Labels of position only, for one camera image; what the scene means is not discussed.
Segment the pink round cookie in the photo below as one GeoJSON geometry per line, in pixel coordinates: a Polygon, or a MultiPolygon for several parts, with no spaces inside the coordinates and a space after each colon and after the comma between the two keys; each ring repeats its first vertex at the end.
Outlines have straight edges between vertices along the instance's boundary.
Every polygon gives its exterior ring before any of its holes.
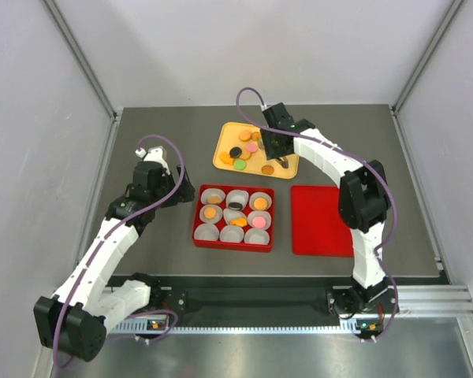
{"type": "Polygon", "coordinates": [[[253,153],[257,152],[257,151],[259,150],[259,148],[258,148],[258,146],[257,146],[255,143],[248,143],[248,144],[246,145],[246,150],[247,150],[249,153],[253,154],[253,153]]]}
{"type": "Polygon", "coordinates": [[[252,220],[252,226],[254,228],[264,229],[266,227],[266,218],[262,216],[254,217],[252,220]]]}

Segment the orange flower cookie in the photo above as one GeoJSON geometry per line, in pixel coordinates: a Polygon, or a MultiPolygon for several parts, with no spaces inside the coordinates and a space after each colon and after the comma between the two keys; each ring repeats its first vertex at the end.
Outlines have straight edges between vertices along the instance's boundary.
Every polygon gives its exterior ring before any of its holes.
{"type": "Polygon", "coordinates": [[[221,203],[221,199],[217,196],[212,196],[210,198],[207,199],[207,203],[208,204],[213,204],[213,205],[218,205],[221,203]]]}

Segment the red box lid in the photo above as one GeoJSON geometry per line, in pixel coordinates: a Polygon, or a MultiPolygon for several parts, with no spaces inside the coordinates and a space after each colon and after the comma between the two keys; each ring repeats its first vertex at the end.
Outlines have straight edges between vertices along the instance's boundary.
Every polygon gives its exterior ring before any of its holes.
{"type": "Polygon", "coordinates": [[[291,187],[292,252],[299,256],[352,258],[350,228],[338,213],[337,187],[291,187]]]}

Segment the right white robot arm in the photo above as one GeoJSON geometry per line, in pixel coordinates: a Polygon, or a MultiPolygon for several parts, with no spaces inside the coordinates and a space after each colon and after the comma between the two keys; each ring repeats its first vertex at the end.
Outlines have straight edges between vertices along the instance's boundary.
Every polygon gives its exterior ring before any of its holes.
{"type": "Polygon", "coordinates": [[[385,171],[379,161],[365,162],[327,139],[310,121],[294,120],[283,103],[262,106],[261,130],[266,156],[296,154],[326,174],[338,188],[338,214],[352,237],[354,268],[349,293],[359,311],[376,307],[387,291],[382,237],[391,206],[385,171]]]}

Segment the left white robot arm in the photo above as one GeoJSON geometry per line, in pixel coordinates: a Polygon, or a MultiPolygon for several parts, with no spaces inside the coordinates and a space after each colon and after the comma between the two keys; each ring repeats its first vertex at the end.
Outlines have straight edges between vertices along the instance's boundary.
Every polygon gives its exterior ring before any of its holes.
{"type": "Polygon", "coordinates": [[[136,273],[114,293],[104,290],[126,252],[154,220],[158,208],[193,201],[186,168],[175,180],[162,146],[136,150],[139,158],[125,193],[110,203],[97,236],[70,277],[33,313],[42,346],[82,361],[93,360],[106,337],[137,310],[158,310],[163,294],[149,276],[136,273]]]}

